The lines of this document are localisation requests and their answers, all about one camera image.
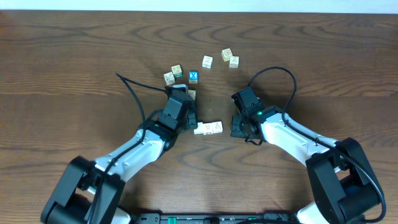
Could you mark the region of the yellow edged white block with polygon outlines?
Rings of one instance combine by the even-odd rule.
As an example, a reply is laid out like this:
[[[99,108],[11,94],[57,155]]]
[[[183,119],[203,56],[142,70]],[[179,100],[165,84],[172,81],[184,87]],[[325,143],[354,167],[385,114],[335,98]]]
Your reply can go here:
[[[203,134],[204,135],[213,134],[213,124],[212,123],[203,123]]]

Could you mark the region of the red edged grape block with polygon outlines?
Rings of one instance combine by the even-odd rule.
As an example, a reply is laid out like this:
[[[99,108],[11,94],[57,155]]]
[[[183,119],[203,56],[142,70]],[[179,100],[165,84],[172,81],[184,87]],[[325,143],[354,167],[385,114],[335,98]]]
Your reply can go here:
[[[221,121],[216,121],[212,123],[213,134],[222,133],[223,132],[223,125]]]

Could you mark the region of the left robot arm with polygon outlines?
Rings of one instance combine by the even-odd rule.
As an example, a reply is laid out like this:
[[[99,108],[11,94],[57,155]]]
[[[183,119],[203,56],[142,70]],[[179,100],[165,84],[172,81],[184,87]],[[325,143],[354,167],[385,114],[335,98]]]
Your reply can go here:
[[[197,127],[194,100],[169,98],[153,112],[136,134],[106,156],[89,161],[81,156],[67,165],[42,210],[42,223],[130,223],[132,216],[119,207],[126,182],[143,167],[171,149],[178,135]]]

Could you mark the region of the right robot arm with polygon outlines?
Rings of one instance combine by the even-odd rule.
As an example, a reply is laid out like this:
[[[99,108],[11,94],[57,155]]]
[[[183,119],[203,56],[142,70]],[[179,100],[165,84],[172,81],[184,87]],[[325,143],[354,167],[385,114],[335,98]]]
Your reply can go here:
[[[294,121],[276,106],[240,106],[231,136],[277,146],[302,163],[314,201],[296,214],[299,223],[377,223],[386,199],[360,143],[327,138]]]

